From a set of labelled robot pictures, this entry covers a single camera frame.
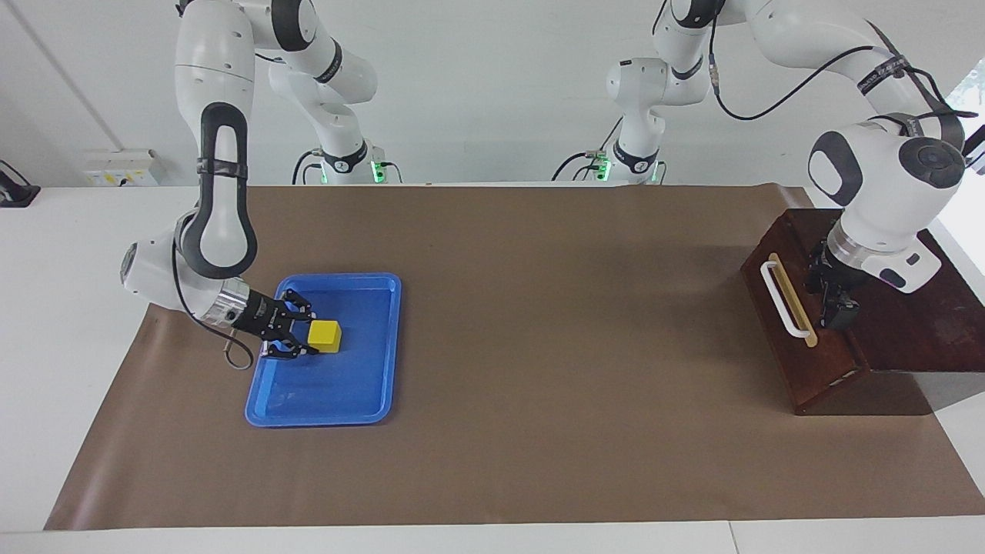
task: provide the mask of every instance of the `yellow block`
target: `yellow block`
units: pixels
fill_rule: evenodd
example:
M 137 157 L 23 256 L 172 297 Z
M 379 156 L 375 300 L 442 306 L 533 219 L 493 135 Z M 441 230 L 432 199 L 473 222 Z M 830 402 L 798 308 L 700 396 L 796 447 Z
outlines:
M 342 346 L 342 327 L 338 321 L 312 321 L 308 344 L 322 354 L 338 354 Z

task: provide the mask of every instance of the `brown surface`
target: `brown surface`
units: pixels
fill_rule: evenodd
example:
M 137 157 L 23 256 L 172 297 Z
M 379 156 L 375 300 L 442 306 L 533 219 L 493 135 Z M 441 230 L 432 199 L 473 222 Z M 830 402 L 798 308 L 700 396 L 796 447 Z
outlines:
M 934 417 L 790 413 L 739 267 L 791 198 L 255 189 L 251 285 L 403 279 L 390 416 L 253 429 L 251 375 L 150 310 L 47 528 L 985 513 Z
M 818 329 L 814 349 L 787 334 L 759 267 L 779 254 L 817 326 L 821 295 L 804 289 L 808 256 L 838 214 L 789 210 L 743 267 L 797 413 L 922 415 L 985 391 L 985 308 L 926 232 L 921 240 L 944 266 L 925 287 L 901 295 L 873 280 L 852 293 L 863 308 L 848 331 Z

